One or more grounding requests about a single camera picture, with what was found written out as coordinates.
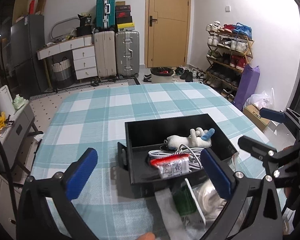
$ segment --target hand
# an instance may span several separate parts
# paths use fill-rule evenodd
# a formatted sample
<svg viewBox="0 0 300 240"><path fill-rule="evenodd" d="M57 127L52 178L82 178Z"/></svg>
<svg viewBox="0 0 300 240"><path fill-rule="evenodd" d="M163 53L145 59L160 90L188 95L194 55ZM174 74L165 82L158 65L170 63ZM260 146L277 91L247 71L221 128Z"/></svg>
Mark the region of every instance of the hand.
<svg viewBox="0 0 300 240"><path fill-rule="evenodd" d="M137 240L155 240L155 235L149 232L140 236Z"/></svg>

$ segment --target refrigerator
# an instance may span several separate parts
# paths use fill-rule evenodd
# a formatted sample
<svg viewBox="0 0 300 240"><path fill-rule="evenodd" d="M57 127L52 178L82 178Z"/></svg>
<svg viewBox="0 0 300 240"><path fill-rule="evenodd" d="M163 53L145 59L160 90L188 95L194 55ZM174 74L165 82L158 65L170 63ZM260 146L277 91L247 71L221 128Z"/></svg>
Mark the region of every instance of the refrigerator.
<svg viewBox="0 0 300 240"><path fill-rule="evenodd" d="M30 14L11 27L11 64L20 96L29 99L48 88L43 62L36 51L45 45L44 16Z"/></svg>

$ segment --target door lock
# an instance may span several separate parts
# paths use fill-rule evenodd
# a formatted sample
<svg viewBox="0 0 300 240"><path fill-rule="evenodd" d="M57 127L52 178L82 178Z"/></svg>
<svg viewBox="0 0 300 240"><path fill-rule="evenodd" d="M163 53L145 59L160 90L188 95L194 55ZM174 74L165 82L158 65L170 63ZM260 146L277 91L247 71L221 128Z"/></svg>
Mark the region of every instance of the door lock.
<svg viewBox="0 0 300 240"><path fill-rule="evenodd" d="M158 19L154 19L152 16L150 16L149 20L149 26L152 27L152 22L156 22Z"/></svg>

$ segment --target white plush toy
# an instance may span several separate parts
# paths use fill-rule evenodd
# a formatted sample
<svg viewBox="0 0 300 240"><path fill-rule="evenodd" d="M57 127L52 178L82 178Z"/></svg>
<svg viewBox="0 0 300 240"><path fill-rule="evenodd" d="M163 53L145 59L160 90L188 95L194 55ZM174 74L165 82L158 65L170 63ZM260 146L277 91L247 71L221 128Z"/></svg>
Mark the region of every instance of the white plush toy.
<svg viewBox="0 0 300 240"><path fill-rule="evenodd" d="M181 144L187 145L189 148L207 148L211 147L211 136L214 134L214 129L203 130L198 127L196 130L190 130L189 137L181 137L172 135L167 138L167 145L170 150L177 150Z"/></svg>

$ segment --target plaid tablecloth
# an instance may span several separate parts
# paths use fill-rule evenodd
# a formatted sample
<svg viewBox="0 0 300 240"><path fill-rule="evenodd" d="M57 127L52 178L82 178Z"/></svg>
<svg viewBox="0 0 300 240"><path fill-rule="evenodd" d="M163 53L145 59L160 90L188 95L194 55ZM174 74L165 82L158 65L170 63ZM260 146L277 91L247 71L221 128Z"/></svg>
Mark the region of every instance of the plaid tablecloth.
<svg viewBox="0 0 300 240"><path fill-rule="evenodd" d="M133 199L128 173L116 167L117 142L126 145L125 122L202 113L214 119L238 150L242 135L269 143L242 112L208 86L167 83L107 88L73 94L63 101L31 174L36 179L50 178L92 147L98 152L98 164L73 204L95 235L100 240L135 240L151 231L158 239L168 239L155 198ZM261 161L247 152L240 150L236 162L236 169L248 177L265 175ZM283 204L282 190L279 196ZM68 235L51 199L48 204L59 230Z"/></svg>

